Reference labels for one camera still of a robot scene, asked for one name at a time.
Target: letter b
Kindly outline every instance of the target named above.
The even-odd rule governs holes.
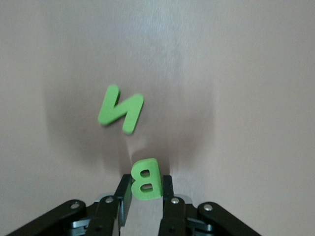
[[[162,196],[162,184],[156,159],[137,161],[131,169],[131,176],[135,180],[131,186],[135,198],[151,200]]]

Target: screw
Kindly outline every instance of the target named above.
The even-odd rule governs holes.
[[[106,198],[105,202],[106,203],[111,203],[113,200],[114,200],[113,197],[110,196],[110,197]]]
[[[203,208],[206,210],[206,211],[212,211],[213,210],[213,207],[210,205],[210,204],[205,204],[203,206]]]
[[[172,204],[177,204],[177,203],[179,203],[179,199],[178,198],[172,198],[171,202],[172,202]]]
[[[73,203],[71,206],[70,206],[70,208],[71,209],[76,209],[76,208],[78,208],[79,207],[79,203],[78,202],[75,202],[75,203]]]

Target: green object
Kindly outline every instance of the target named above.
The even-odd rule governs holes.
[[[137,93],[117,104],[119,95],[120,91],[118,86],[110,85],[107,88],[103,105],[98,115],[98,122],[101,125],[109,125],[120,117],[126,115],[123,131],[126,134],[132,134],[138,122],[144,98],[141,94]]]
[[[137,161],[131,169],[131,176],[135,180],[131,191],[137,199],[151,200],[162,196],[162,184],[156,159]]]

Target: metallic surface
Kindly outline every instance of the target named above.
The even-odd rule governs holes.
[[[0,235],[90,205],[155,157],[174,192],[262,235],[315,232],[312,1],[1,1]],[[97,123],[107,87],[145,102]],[[158,232],[132,200],[122,235]]]

